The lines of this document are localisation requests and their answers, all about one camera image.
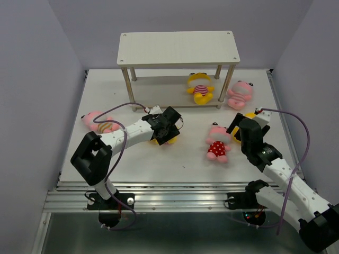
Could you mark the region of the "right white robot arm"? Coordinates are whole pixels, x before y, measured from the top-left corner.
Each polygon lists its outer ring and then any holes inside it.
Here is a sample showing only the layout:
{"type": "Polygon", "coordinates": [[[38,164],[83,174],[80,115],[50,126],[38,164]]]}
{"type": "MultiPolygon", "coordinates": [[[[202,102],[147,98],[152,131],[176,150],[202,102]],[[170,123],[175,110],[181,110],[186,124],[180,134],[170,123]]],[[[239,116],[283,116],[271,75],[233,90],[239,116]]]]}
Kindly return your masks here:
{"type": "Polygon", "coordinates": [[[283,155],[263,138],[270,129],[271,110],[258,109],[254,118],[237,113],[227,133],[235,128],[235,138],[241,142],[241,152],[247,160],[283,191],[277,193],[263,180],[251,181],[244,192],[227,194],[226,208],[270,209],[299,233],[304,244],[320,253],[338,241],[338,205],[319,196],[283,158],[283,155]]]}

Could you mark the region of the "yellow plush red-striped shirt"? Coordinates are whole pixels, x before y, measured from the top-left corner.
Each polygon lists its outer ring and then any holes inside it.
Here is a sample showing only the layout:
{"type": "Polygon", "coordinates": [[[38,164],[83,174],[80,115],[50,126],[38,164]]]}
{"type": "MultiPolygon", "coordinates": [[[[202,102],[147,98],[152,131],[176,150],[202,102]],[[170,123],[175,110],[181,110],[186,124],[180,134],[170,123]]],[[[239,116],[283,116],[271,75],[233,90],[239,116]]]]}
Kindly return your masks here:
{"type": "Polygon", "coordinates": [[[213,99],[215,87],[211,78],[204,72],[190,73],[187,81],[187,93],[193,95],[198,105],[205,105],[213,99]]]}

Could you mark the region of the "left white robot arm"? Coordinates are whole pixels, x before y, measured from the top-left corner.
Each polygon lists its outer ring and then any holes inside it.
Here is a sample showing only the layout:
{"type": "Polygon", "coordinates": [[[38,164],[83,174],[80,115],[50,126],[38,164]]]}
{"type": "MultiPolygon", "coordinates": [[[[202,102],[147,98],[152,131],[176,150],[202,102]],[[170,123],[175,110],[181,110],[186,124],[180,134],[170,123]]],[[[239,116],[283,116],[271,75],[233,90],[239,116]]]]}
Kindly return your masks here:
{"type": "Polygon", "coordinates": [[[155,106],[137,122],[110,133],[85,134],[71,157],[70,163],[99,194],[105,208],[113,208],[118,202],[117,189],[109,180],[112,157],[119,154],[118,163],[124,150],[135,144],[156,140],[161,146],[180,134],[176,123],[182,120],[181,114],[171,106],[160,111],[155,106]]]}

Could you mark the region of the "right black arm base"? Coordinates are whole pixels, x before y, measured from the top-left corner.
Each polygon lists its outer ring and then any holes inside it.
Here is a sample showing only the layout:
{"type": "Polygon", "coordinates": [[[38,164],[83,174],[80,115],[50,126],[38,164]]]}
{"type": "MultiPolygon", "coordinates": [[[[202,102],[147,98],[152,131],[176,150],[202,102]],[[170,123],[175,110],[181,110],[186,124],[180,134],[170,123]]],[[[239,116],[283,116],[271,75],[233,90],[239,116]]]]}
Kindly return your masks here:
{"type": "Polygon", "coordinates": [[[263,180],[251,181],[244,192],[230,192],[227,193],[227,198],[224,201],[224,206],[230,210],[243,209],[243,218],[250,226],[264,226],[266,220],[266,207],[260,205],[257,201],[256,194],[264,188],[268,187],[268,183],[263,180]]]}

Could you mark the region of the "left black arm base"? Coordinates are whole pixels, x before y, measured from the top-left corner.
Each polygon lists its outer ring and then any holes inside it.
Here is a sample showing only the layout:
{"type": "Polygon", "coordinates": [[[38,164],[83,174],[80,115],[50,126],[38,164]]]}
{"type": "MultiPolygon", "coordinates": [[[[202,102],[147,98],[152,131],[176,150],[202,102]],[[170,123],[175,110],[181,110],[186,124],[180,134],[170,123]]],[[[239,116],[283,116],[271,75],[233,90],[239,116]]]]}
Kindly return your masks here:
{"type": "Polygon", "coordinates": [[[124,230],[136,222],[134,194],[117,191],[114,197],[105,200],[96,191],[91,190],[85,192],[84,196],[87,199],[87,210],[98,211],[101,228],[109,231],[124,230]]]}

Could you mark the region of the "yellow plush pink-striped shirt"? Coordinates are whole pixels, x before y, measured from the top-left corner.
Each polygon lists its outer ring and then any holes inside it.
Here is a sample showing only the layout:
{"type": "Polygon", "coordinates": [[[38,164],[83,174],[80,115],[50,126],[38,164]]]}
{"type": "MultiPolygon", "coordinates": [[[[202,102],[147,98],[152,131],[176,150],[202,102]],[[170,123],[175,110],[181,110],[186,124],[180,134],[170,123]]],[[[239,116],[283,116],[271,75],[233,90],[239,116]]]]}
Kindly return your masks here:
{"type": "MultiPolygon", "coordinates": [[[[177,141],[177,137],[173,137],[172,139],[168,140],[164,144],[174,144],[176,141],[177,141]]],[[[150,143],[158,144],[156,139],[150,140],[150,143]]]]}

